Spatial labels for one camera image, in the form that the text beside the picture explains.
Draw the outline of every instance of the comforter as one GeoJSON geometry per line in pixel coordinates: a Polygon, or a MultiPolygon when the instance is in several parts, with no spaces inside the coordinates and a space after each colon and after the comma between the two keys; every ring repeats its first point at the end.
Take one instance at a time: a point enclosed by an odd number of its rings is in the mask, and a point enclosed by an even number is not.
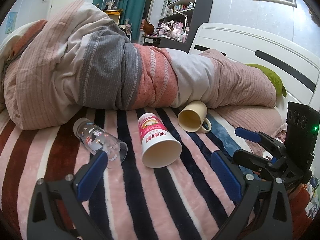
{"type": "Polygon", "coordinates": [[[276,103],[275,88],[259,69],[216,50],[190,55],[130,43],[108,15],[84,1],[27,28],[4,64],[2,80],[10,118],[23,130],[62,125],[82,106],[276,103]]]}

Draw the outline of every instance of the striped blanket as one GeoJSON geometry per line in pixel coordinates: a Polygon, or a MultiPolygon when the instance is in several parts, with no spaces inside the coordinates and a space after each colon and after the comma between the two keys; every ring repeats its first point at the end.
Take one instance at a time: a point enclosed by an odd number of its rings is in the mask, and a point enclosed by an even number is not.
{"type": "Polygon", "coordinates": [[[60,180],[88,163],[90,153],[73,135],[75,120],[87,117],[128,145],[122,166],[106,170],[92,197],[83,203],[102,232],[110,239],[211,239],[235,205],[210,167],[211,152],[230,155],[239,148],[250,151],[234,128],[209,110],[213,129],[189,133],[177,122],[179,109],[140,108],[105,111],[82,108],[62,126],[21,130],[0,115],[0,207],[7,222],[27,239],[27,216],[34,185],[39,178],[60,180]],[[182,144],[182,154],[160,169],[141,161],[138,118],[156,114],[182,144]]]}

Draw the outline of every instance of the plastic bag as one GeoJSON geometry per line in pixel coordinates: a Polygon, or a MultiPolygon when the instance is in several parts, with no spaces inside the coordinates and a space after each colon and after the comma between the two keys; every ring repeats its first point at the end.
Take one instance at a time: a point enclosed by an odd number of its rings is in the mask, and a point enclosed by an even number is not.
{"type": "Polygon", "coordinates": [[[178,36],[183,35],[183,29],[179,24],[172,25],[173,30],[171,31],[171,38],[178,38],[178,36]]]}

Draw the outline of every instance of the paper cup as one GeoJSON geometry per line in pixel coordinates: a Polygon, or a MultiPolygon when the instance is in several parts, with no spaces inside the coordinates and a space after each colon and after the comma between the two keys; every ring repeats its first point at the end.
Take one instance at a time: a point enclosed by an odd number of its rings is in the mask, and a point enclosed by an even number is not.
{"type": "Polygon", "coordinates": [[[149,168],[162,168],[179,158],[182,146],[152,113],[138,120],[142,162],[149,168]]]}

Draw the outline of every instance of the clear plastic cup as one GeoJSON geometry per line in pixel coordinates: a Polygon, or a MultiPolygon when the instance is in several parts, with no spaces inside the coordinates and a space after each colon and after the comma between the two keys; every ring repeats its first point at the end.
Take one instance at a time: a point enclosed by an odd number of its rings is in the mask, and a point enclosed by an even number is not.
{"type": "Polygon", "coordinates": [[[127,156],[127,144],[107,133],[87,118],[78,119],[73,125],[74,135],[92,153],[105,151],[108,155],[108,169],[121,165],[127,156]]]}

